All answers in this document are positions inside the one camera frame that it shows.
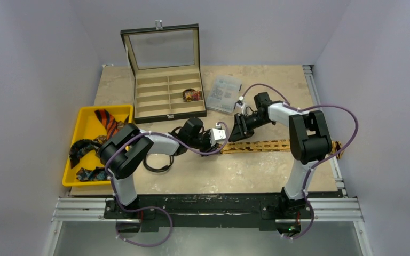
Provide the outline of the cream insect print tie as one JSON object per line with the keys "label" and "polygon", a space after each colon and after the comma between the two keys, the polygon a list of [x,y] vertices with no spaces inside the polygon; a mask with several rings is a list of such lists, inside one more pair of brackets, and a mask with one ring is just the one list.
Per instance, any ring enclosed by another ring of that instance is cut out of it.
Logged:
{"label": "cream insect print tie", "polygon": [[265,140],[254,142],[229,142],[221,151],[221,154],[235,154],[248,152],[290,152],[290,141]]}

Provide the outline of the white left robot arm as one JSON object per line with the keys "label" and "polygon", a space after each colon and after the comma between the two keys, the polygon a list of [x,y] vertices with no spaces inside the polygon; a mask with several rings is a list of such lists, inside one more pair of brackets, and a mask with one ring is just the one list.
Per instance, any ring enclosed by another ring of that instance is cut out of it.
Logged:
{"label": "white left robot arm", "polygon": [[148,155],[175,157],[190,148],[198,150],[201,155],[218,149],[212,129],[205,130],[202,120],[195,117],[169,133],[154,134],[134,124],[127,124],[111,136],[99,148],[98,156],[105,166],[105,172],[111,176],[118,213],[124,218],[136,215],[138,196],[133,174]]}

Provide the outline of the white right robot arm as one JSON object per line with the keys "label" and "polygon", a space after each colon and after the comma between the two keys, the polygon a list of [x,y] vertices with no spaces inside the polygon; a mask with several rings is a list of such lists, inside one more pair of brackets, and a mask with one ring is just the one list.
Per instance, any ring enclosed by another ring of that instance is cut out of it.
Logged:
{"label": "white right robot arm", "polygon": [[254,97],[256,111],[234,114],[230,142],[250,138],[254,130],[265,124],[282,123],[289,128],[290,151],[294,160],[286,185],[281,190],[279,212],[291,217],[306,206],[309,177],[315,165],[332,150],[332,140],[321,110],[300,111],[286,102],[272,101],[266,92]]}

